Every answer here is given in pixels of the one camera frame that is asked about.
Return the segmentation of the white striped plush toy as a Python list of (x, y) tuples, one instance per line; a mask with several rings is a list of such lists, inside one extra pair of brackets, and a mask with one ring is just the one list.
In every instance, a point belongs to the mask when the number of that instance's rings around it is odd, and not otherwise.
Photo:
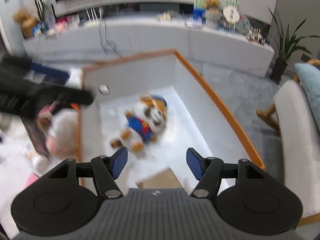
[(46, 136), (45, 146), (57, 158), (75, 153), (79, 107), (73, 103), (53, 102), (37, 115), (37, 125)]

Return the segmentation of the tiger plush toy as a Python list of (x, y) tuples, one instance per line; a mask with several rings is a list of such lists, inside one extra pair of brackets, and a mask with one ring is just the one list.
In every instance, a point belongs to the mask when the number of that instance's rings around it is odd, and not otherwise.
[(157, 141), (158, 135), (165, 130), (167, 102), (162, 96), (144, 93), (124, 115), (126, 126), (117, 138), (110, 141), (110, 146), (127, 147), (133, 153), (140, 152), (145, 144)]

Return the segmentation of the gold vase dried flowers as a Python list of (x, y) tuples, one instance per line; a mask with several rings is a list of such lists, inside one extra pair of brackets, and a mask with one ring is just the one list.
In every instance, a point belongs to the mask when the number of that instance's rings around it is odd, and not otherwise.
[(31, 16), (25, 9), (21, 8), (12, 15), (12, 19), (20, 26), (25, 39), (33, 37), (33, 28), (39, 24), (37, 18)]

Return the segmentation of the orange storage box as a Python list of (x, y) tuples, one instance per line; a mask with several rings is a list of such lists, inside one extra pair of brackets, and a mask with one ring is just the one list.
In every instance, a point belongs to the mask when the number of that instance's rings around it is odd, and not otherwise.
[(90, 161), (110, 156), (115, 139), (126, 124), (142, 93), (167, 102), (167, 123), (155, 142), (139, 153), (129, 153), (117, 184), (121, 191), (136, 187), (171, 169), (180, 185), (190, 192), (197, 184), (186, 162), (194, 148), (204, 157), (226, 163), (249, 159), (265, 164), (229, 108), (199, 72), (176, 50), (158, 50), (95, 63), (83, 69), (81, 84), (95, 93), (95, 101), (79, 113), (78, 159)]

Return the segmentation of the white rocking chair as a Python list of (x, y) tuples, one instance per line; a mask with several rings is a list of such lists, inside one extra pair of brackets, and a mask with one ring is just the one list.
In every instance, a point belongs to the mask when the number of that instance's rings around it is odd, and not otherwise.
[[(319, 60), (307, 62), (319, 69)], [(256, 115), (280, 133), (284, 184), (303, 204), (299, 226), (319, 223), (319, 128), (296, 74), (273, 97), (269, 109)]]

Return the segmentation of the white tv cabinet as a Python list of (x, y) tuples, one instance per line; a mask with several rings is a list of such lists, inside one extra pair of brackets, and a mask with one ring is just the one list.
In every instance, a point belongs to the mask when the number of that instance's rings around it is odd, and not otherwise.
[(244, 35), (207, 26), (191, 28), (183, 21), (159, 22), (148, 17), (120, 17), (89, 23), (52, 36), (24, 40), (28, 55), (66, 51), (111, 51), (119, 53), (176, 49), (184, 57), (265, 76), (274, 50), (248, 41)]

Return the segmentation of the light blue pillow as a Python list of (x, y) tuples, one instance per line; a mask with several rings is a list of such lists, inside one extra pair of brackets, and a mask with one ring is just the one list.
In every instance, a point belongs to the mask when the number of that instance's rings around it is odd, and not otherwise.
[(317, 67), (307, 63), (296, 63), (295, 70), (300, 83), (306, 93), (313, 117), (319, 128), (320, 126), (320, 71)]

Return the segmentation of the potted green plant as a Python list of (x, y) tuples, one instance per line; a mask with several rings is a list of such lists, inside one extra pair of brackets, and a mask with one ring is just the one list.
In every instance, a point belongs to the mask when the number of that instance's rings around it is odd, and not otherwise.
[(276, 10), (274, 12), (272, 12), (270, 8), (268, 10), (272, 16), (272, 20), (276, 24), (276, 31), (278, 34), (277, 37), (273, 38), (276, 43), (278, 56), (272, 68), (271, 74), (269, 75), (269, 78), (275, 83), (279, 84), (281, 81), (281, 76), (284, 74), (284, 71), (287, 68), (287, 63), (293, 53), (297, 51), (303, 51), (307, 54), (312, 54), (312, 52), (308, 50), (306, 46), (302, 46), (299, 44), (300, 41), (307, 38), (319, 38), (319, 35), (298, 36), (297, 32), (306, 23), (307, 18), (302, 20), (302, 22), (297, 25), (294, 31), (291, 32), (289, 23), (287, 24), (287, 28), (284, 29), (279, 13)]

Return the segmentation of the round white fan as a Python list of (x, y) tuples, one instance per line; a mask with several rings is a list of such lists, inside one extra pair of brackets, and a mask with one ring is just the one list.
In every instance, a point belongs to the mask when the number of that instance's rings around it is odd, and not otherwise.
[(240, 20), (240, 14), (236, 7), (225, 6), (223, 8), (223, 16), (229, 24), (236, 24)]

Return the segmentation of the brown teddy bear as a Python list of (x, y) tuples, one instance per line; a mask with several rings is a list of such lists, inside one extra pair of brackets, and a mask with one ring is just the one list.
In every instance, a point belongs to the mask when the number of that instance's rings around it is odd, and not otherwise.
[(204, 0), (204, 9), (218, 9), (220, 6), (220, 0)]

